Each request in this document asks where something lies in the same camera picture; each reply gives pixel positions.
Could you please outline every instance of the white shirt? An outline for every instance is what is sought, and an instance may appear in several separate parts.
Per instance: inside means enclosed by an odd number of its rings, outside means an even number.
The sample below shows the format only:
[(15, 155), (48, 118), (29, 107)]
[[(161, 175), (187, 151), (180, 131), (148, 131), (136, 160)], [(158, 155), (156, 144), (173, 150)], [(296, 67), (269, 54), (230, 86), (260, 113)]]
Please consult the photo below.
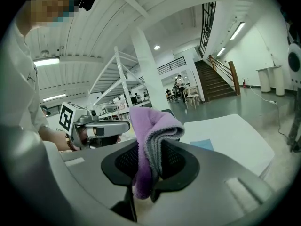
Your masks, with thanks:
[(0, 47), (0, 124), (39, 131), (48, 124), (40, 108), (37, 69), (15, 22)]
[(183, 83), (180, 79), (177, 79), (177, 86), (179, 86), (179, 88), (183, 87)]

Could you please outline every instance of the floor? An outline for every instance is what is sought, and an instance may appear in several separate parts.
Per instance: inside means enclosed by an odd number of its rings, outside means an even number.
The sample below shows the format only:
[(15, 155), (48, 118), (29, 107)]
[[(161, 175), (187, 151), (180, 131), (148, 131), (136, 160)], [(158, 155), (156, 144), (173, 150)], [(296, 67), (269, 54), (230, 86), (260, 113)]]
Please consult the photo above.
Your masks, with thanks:
[[(293, 123), (293, 114), (281, 120), (281, 132), (285, 135), (289, 134)], [(265, 178), (266, 182), (275, 190), (289, 186), (297, 171), (300, 169), (301, 153), (290, 152), (289, 146), (286, 144), (285, 136), (278, 133), (278, 125), (270, 125), (265, 129), (257, 130), (259, 134), (266, 140), (275, 153), (270, 171)]]
[[(238, 114), (247, 122), (253, 118), (259, 117), (265, 113), (275, 110), (276, 106), (263, 101), (255, 95), (250, 88), (241, 88), (241, 96), (232, 96), (222, 99), (210, 101), (194, 108), (190, 104), (184, 104), (182, 100), (178, 103), (170, 102), (170, 108), (175, 114), (176, 118), (181, 122), (200, 121), (212, 118), (217, 118), (230, 114)], [(262, 96), (266, 100), (276, 101), (281, 107), (288, 102), (294, 101), (294, 96), (285, 95), (278, 97), (274, 92), (261, 93), (260, 89), (253, 89), (253, 91)]]

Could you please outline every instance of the bracelet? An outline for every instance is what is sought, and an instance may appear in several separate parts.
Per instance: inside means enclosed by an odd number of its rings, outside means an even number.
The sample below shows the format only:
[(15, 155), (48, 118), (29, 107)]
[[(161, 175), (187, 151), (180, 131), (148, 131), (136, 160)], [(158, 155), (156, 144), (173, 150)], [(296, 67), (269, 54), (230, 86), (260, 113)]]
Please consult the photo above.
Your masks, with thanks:
[(70, 141), (70, 138), (69, 138), (69, 135), (66, 133), (66, 143), (68, 145), (68, 147), (73, 151), (73, 152), (76, 152), (78, 150), (75, 149), (75, 147), (72, 145), (71, 141)]

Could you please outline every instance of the wooden stair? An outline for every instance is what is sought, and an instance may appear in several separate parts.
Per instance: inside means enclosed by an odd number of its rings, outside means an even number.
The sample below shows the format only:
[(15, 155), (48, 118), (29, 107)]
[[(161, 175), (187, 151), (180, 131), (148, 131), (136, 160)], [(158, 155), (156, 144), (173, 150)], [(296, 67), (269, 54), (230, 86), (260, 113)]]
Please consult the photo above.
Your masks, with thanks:
[(195, 63), (199, 77), (202, 82), (204, 95), (209, 101), (229, 96), (236, 96), (233, 88), (206, 62), (203, 60)]

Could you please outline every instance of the black mesh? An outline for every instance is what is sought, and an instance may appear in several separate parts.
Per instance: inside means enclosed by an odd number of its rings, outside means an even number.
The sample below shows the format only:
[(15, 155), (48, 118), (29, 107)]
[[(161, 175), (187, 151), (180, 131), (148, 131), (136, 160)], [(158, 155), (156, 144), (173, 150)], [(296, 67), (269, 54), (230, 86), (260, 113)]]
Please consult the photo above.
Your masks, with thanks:
[(138, 171), (138, 146), (117, 157), (115, 166), (133, 179)]
[(167, 179), (180, 172), (185, 166), (185, 158), (167, 145), (161, 147), (162, 178)]
[[(162, 145), (161, 153), (163, 179), (167, 179), (177, 174), (185, 166), (184, 157), (173, 151), (167, 145)], [(133, 147), (117, 157), (115, 160), (115, 166), (133, 179), (138, 171), (138, 146)]]

